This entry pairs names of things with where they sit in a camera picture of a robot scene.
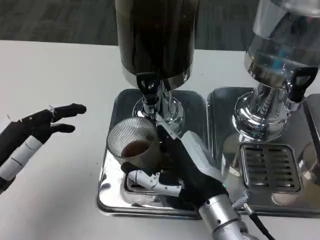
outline metal grate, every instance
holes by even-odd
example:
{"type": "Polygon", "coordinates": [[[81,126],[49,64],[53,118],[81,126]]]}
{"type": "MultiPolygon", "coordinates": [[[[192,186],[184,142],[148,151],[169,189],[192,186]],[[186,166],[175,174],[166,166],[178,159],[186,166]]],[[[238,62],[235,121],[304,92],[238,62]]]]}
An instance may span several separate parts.
{"type": "Polygon", "coordinates": [[[253,191],[292,193],[301,190],[293,150],[282,144],[243,143],[240,146],[244,183],[253,191]]]}

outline white table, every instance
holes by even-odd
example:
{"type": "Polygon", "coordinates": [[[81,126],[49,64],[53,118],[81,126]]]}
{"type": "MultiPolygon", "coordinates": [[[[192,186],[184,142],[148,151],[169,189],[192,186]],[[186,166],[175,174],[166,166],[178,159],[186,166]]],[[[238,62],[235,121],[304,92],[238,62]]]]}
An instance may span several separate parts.
{"type": "MultiPolygon", "coordinates": [[[[255,84],[244,52],[196,50],[182,90],[204,98],[217,87],[255,84]]],[[[87,113],[64,123],[0,196],[1,240],[209,240],[201,221],[107,217],[96,206],[98,178],[116,96],[125,81],[116,46],[0,41],[0,116],[11,119],[49,104],[79,103],[87,113]]],[[[320,93],[320,79],[309,93],[320,93]]],[[[250,233],[265,239],[247,216],[250,233]]],[[[277,240],[317,239],[320,219],[261,217],[277,240]]]]}

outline cable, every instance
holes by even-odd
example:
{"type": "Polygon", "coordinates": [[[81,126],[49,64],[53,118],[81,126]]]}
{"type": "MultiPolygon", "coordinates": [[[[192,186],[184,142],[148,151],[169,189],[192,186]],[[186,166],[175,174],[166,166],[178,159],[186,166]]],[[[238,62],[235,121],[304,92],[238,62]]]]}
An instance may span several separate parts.
{"type": "Polygon", "coordinates": [[[249,215],[249,218],[254,222],[254,224],[257,226],[258,229],[262,232],[263,235],[265,235],[269,240],[275,240],[273,236],[269,233],[269,231],[266,229],[265,225],[260,221],[257,213],[247,204],[243,204],[244,210],[249,215]]]}

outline white robotic hand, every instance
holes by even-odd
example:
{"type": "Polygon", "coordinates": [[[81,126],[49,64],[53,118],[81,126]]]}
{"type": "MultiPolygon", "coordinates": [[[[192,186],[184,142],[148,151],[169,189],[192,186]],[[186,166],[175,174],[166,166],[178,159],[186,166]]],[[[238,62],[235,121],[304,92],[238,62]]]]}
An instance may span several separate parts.
{"type": "Polygon", "coordinates": [[[68,124],[51,124],[62,118],[84,114],[87,108],[71,104],[42,110],[18,121],[9,117],[0,122],[0,193],[14,181],[29,159],[56,132],[72,133],[76,128],[68,124]]]}
{"type": "Polygon", "coordinates": [[[161,184],[160,173],[152,169],[137,168],[129,162],[121,169],[141,186],[163,195],[176,196],[192,203],[199,211],[213,239],[257,240],[248,234],[245,223],[233,208],[229,193],[223,184],[221,172],[210,165],[212,155],[194,132],[179,138],[157,114],[157,132],[161,146],[174,162],[181,175],[182,184],[161,184]]]}

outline floor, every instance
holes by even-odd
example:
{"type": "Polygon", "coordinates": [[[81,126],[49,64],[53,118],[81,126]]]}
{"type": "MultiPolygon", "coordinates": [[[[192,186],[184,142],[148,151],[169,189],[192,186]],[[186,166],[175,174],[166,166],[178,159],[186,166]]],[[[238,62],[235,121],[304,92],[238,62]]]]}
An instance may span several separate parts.
{"type": "MultiPolygon", "coordinates": [[[[114,0],[0,0],[0,40],[118,45],[114,6],[114,0]]],[[[257,6],[258,0],[200,0],[195,48],[246,50],[257,6]]]]}

